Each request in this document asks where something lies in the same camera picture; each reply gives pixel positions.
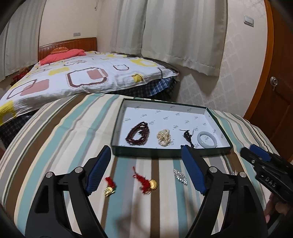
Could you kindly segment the right hand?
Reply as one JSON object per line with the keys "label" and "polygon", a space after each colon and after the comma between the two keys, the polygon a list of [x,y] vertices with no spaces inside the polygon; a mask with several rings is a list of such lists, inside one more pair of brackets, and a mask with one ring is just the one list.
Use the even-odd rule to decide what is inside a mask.
{"label": "right hand", "polygon": [[277,211],[280,214],[286,215],[288,211],[290,210],[290,207],[288,204],[282,203],[277,196],[271,193],[269,197],[269,201],[266,204],[264,215],[266,219],[266,223],[269,222],[271,215]]}

